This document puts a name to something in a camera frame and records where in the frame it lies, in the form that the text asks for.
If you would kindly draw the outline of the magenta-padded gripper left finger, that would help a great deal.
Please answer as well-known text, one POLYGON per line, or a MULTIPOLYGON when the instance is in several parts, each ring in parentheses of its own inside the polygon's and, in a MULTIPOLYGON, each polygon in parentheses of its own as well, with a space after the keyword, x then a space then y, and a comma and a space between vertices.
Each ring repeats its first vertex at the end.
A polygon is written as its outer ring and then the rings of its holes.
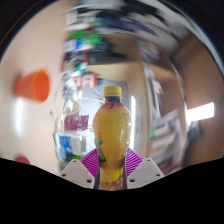
POLYGON ((98 189, 100 168, 97 150, 93 149, 80 160, 72 159, 60 176, 83 188, 98 189))

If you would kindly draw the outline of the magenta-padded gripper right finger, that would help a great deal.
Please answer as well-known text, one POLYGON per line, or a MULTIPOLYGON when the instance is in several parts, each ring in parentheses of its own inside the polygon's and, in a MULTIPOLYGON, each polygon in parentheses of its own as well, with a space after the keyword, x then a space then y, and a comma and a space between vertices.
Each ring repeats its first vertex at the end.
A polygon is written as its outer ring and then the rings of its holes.
POLYGON ((164 177, 152 158, 143 158, 132 149, 127 150, 124 173, 128 189, 141 188, 164 177))

